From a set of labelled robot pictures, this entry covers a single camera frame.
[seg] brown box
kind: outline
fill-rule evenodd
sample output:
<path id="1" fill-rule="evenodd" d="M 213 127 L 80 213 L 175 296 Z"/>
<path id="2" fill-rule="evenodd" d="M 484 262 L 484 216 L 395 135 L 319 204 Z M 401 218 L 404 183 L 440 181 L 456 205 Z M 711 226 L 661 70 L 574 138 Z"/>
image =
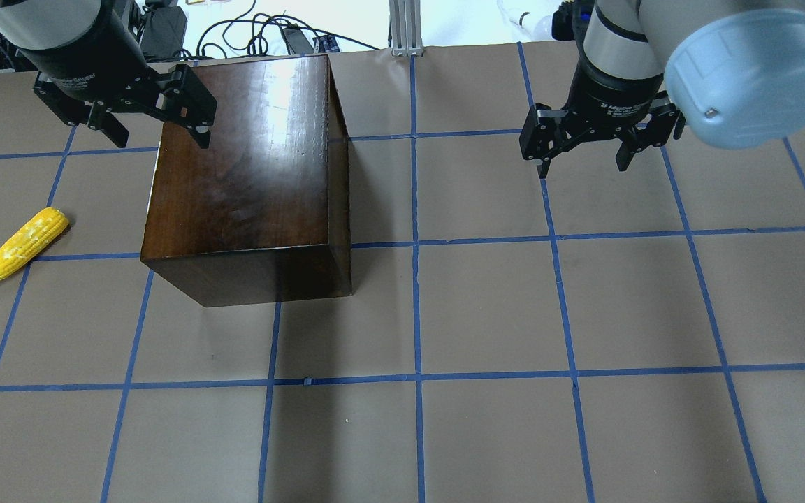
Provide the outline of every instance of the brown box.
<path id="1" fill-rule="evenodd" d="M 141 261 L 201 305 L 351 294 L 348 143 L 327 57 L 195 69 L 210 147 L 165 124 Z"/>

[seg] corn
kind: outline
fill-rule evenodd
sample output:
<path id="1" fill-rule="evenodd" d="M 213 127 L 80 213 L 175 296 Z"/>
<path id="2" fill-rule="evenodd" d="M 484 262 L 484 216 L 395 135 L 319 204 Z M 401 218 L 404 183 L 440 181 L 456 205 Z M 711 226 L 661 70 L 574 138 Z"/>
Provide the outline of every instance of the corn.
<path id="1" fill-rule="evenodd" d="M 67 229 L 70 221 L 53 207 L 36 213 L 0 248 L 0 281 L 33 260 L 52 240 Z"/>

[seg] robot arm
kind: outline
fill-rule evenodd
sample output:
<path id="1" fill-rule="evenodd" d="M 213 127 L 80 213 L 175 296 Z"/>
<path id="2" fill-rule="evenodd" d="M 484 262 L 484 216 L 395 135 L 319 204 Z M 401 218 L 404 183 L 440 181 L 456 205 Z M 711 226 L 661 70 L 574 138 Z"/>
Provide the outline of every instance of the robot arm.
<path id="1" fill-rule="evenodd" d="M 805 127 L 805 0 L 576 0 L 556 20 L 579 64 L 565 106 L 533 106 L 521 132 L 542 177 L 584 141 L 622 140 L 623 171 L 686 122 L 725 149 Z"/>
<path id="2" fill-rule="evenodd" d="M 217 100 L 186 64 L 164 74 L 147 66 L 114 0 L 0 0 L 0 32 L 41 70 L 33 90 L 65 124 L 125 147 L 115 112 L 143 112 L 210 145 Z"/>

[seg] dark wood box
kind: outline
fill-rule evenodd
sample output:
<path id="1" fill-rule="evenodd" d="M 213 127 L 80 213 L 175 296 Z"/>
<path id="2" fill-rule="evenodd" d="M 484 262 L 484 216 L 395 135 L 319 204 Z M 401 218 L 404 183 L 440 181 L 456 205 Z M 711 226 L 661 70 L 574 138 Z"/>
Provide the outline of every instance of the dark wood box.
<path id="1" fill-rule="evenodd" d="M 141 261 L 201 305 L 351 294 L 348 143 L 327 57 L 195 69 L 210 149 L 166 124 Z"/>

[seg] yellow corn cob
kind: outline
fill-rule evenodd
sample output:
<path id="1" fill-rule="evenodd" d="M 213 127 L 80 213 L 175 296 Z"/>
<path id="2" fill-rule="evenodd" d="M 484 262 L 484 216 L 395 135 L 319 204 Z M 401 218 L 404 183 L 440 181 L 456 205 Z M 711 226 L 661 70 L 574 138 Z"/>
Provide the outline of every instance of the yellow corn cob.
<path id="1" fill-rule="evenodd" d="M 0 248 L 0 281 L 14 274 L 67 229 L 70 221 L 53 207 L 36 213 Z"/>

